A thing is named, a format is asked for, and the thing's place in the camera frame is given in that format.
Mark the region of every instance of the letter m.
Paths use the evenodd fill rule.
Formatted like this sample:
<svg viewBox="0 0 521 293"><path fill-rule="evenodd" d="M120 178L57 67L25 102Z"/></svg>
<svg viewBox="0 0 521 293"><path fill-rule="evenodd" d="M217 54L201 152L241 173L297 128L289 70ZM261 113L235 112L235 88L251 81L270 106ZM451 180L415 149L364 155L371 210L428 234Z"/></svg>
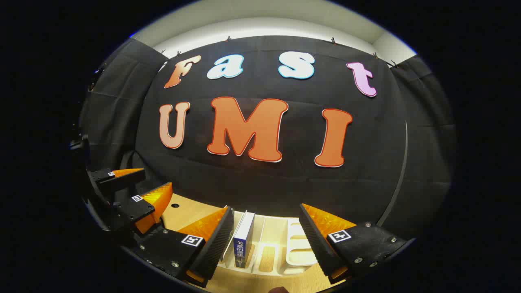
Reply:
<svg viewBox="0 0 521 293"><path fill-rule="evenodd" d="M214 136L208 145L208 152L227 155L230 148L226 145L226 133L235 155L240 156L253 136L253 147L248 156L254 160L280 162L279 129L282 114L288 110L288 104L281 100L264 99L253 110L248 120L244 119L237 100L230 96L220 96L212 100L215 109Z"/></svg>

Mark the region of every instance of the ceiling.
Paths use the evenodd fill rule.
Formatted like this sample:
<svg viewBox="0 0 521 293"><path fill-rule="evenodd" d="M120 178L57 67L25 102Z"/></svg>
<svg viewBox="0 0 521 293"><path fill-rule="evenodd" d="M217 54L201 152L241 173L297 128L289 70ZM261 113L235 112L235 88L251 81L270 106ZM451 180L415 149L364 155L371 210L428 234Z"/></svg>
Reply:
<svg viewBox="0 0 521 293"><path fill-rule="evenodd" d="M325 0L201 0L163 16L133 36L154 47L211 23L249 17L304 20L343 31L370 44L385 32L363 16Z"/></svg>

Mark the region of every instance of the orange gripper pad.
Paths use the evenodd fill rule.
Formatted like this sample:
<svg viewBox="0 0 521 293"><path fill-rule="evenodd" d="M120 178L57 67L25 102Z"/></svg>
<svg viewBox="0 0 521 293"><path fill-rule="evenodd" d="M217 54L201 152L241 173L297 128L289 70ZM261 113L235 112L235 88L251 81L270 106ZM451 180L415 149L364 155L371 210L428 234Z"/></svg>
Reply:
<svg viewBox="0 0 521 293"><path fill-rule="evenodd" d="M159 223L161 215L166 210L172 198L172 183L169 182L159 188L147 192L141 196L146 202L154 206L155 211L135 223L141 233L145 233L154 225Z"/></svg>
<svg viewBox="0 0 521 293"><path fill-rule="evenodd" d="M114 173L114 175L116 177L121 177L123 175L134 173L134 172L137 172L137 171L140 171L140 170L143 170L143 169L123 169L123 170L113 170L112 172Z"/></svg>
<svg viewBox="0 0 521 293"><path fill-rule="evenodd" d="M221 221L222 216L224 216L226 210L229 208L223 207L222 209L218 210L217 212L210 214L199 221L196 221L180 230L178 232L193 236L199 236L203 237L206 242L210 239L212 236L215 228L217 228L217 225L219 224L219 221Z"/></svg>
<svg viewBox="0 0 521 293"><path fill-rule="evenodd" d="M306 209L307 213L320 231L320 234L322 234L322 237L324 238L326 238L330 233L356 226L354 223L328 212L324 212L323 210L319 210L316 207L304 203L302 206Z"/></svg>

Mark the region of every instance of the orange letter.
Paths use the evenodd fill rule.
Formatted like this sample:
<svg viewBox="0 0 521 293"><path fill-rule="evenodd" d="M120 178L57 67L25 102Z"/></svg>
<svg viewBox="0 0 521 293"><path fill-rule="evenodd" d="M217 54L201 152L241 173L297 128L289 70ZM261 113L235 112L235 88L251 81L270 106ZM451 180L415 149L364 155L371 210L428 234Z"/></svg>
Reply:
<svg viewBox="0 0 521 293"><path fill-rule="evenodd" d="M280 162L279 128L282 114L288 110L288 104L281 100L264 99L244 120L237 100L230 96L220 96L212 100L215 109L214 136L208 145L208 152L227 155L230 148L225 144L226 133L235 155L240 156L253 136L255 142L248 151L254 160Z"/></svg>
<svg viewBox="0 0 521 293"><path fill-rule="evenodd" d="M188 71L190 71L190 68L192 68L192 63L197 63L200 60L201 56L197 55L190 59L177 62L176 66L173 69L173 73L170 77L170 80L165 84L165 89L177 86L181 82L181 74L183 74L183 76L187 75Z"/></svg>
<svg viewBox="0 0 521 293"><path fill-rule="evenodd" d="M159 107L159 137L161 142L171 149L177 149L183 144L184 139L184 119L187 115L187 110L190 109L190 103L181 102L176 105L177 111L177 128L176 136L171 137L168 134L168 120L170 112L172 112L172 105L163 105Z"/></svg>
<svg viewBox="0 0 521 293"><path fill-rule="evenodd" d="M322 116L326 119L326 136L321 153L315 157L315 164L320 167L340 167L344 164L342 149L345 131L353 117L337 109L324 109Z"/></svg>

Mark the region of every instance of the white letter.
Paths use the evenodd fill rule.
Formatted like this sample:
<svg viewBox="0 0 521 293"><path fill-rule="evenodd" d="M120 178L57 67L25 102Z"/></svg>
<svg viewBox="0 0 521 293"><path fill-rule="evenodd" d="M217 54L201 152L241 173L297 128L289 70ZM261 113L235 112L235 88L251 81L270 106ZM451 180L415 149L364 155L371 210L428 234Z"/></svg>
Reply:
<svg viewBox="0 0 521 293"><path fill-rule="evenodd" d="M284 52L280 54L279 61L284 64L279 66L279 73L283 77L306 79L315 73L315 68L311 65L315 63L315 59L309 53Z"/></svg>
<svg viewBox="0 0 521 293"><path fill-rule="evenodd" d="M224 56L223 58L215 61L214 67L212 67L206 75L209 79L218 79L221 77L232 78L241 74L243 69L241 68L244 57L239 54Z"/></svg>

